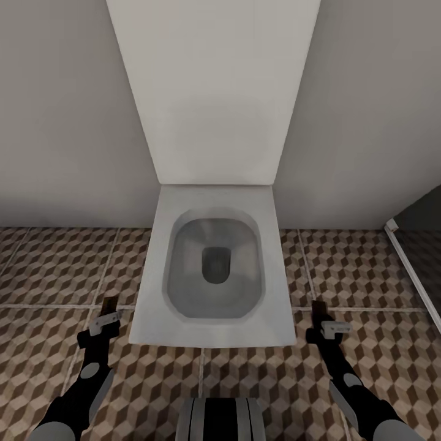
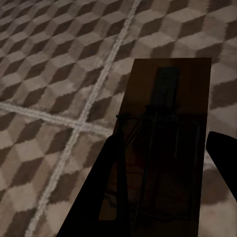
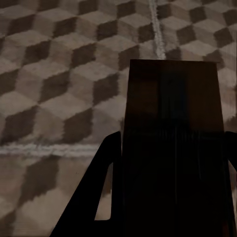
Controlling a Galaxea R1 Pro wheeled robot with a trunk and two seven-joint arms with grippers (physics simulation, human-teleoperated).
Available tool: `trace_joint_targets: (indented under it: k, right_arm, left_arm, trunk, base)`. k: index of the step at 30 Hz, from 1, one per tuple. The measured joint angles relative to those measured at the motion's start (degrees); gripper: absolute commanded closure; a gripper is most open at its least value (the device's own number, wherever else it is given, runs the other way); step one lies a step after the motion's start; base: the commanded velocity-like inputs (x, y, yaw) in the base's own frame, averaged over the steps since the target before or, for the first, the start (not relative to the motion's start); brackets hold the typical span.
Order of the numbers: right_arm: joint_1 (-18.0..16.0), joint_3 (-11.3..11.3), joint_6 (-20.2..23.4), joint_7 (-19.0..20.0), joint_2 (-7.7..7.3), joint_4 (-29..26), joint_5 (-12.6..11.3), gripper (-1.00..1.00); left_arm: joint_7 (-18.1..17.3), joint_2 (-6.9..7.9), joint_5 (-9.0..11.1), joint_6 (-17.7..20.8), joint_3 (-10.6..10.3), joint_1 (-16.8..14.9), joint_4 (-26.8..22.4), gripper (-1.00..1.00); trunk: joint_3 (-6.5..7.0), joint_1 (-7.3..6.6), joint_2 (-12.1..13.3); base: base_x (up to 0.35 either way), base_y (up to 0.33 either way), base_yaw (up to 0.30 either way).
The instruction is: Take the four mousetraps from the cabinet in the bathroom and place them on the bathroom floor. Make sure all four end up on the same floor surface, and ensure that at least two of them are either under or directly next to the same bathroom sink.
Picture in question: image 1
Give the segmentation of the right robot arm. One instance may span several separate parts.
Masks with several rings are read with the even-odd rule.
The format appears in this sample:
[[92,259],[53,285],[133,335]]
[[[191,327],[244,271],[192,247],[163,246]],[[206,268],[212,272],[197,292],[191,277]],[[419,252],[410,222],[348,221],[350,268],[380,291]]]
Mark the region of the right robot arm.
[[363,386],[340,346],[342,335],[351,333],[352,325],[336,322],[318,324],[312,314],[313,329],[306,329],[307,344],[317,344],[333,379],[329,382],[334,402],[347,417],[358,434],[367,441],[425,441],[396,415],[386,400],[379,400]]

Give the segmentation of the mousetrap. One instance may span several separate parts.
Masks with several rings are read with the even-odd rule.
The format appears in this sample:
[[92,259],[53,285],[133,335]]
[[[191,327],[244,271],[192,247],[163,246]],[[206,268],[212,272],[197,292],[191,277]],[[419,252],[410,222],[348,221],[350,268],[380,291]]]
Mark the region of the mousetrap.
[[319,325],[321,325],[322,322],[328,322],[329,316],[326,309],[326,302],[312,300],[312,314],[315,319],[317,319]]
[[102,310],[100,316],[116,312],[118,296],[116,297],[105,297],[102,305]]

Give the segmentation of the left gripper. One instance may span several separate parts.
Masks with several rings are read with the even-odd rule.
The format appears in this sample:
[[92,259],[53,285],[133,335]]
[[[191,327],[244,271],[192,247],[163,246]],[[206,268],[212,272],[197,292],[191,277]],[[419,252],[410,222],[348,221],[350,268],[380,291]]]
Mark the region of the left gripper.
[[89,330],[81,331],[78,333],[77,339],[79,348],[85,348],[85,352],[94,345],[103,344],[108,347],[110,339],[119,335],[119,320],[108,325],[104,325],[102,333],[95,336],[91,336]]

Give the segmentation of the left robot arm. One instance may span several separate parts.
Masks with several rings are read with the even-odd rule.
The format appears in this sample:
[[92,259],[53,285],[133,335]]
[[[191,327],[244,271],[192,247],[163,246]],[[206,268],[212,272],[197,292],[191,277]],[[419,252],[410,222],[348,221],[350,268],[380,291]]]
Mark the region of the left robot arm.
[[96,317],[89,329],[78,333],[85,358],[78,380],[50,404],[45,418],[25,441],[80,441],[113,384],[108,368],[110,339],[119,335],[121,311]]

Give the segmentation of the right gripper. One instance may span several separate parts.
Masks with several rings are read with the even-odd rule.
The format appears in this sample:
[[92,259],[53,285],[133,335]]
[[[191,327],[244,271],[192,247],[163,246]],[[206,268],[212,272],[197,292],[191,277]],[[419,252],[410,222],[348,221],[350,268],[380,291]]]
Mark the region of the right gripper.
[[339,352],[344,354],[340,346],[341,340],[342,340],[342,333],[336,333],[334,340],[326,340],[324,338],[324,335],[320,332],[320,330],[323,330],[321,325],[318,324],[317,319],[315,319],[314,315],[312,314],[312,323],[313,323],[313,329],[306,329],[306,342],[307,344],[317,344],[317,347],[319,349],[320,354],[323,356],[326,353],[329,352]]

